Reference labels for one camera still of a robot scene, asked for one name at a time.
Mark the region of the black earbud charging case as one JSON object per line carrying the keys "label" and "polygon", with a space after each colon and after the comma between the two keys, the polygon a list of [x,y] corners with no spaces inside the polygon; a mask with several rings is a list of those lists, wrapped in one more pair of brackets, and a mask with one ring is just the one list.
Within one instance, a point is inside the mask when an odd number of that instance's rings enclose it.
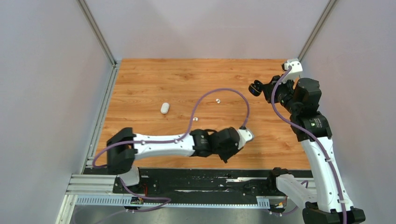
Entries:
{"label": "black earbud charging case", "polygon": [[259,80],[255,80],[250,84],[248,90],[253,96],[258,97],[263,92],[263,83]]}

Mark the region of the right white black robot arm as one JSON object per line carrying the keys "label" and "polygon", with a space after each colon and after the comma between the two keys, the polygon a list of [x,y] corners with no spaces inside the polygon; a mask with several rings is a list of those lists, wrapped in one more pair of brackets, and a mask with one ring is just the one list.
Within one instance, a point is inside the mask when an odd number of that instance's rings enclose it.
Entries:
{"label": "right white black robot arm", "polygon": [[269,193],[284,193],[301,208],[306,224],[364,222],[364,211],[353,205],[340,178],[328,120],[318,111],[322,95],[319,82],[301,78],[283,83],[280,76],[274,76],[267,84],[255,80],[249,91],[255,96],[263,94],[272,105],[280,103],[290,113],[286,122],[308,157],[316,186],[312,194],[289,171],[274,168],[267,181]]}

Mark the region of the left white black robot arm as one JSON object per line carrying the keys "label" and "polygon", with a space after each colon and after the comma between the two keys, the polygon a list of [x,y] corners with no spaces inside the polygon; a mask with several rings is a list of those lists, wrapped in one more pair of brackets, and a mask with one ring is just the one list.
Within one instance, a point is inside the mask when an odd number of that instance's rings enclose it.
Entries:
{"label": "left white black robot arm", "polygon": [[134,161],[158,156],[218,155],[227,163],[253,139],[253,133],[244,126],[221,131],[196,129],[186,134],[167,136],[142,135],[133,133],[130,127],[123,128],[107,142],[106,170],[109,175],[125,176],[125,187],[137,193],[143,187],[143,180],[138,169],[133,167]]}

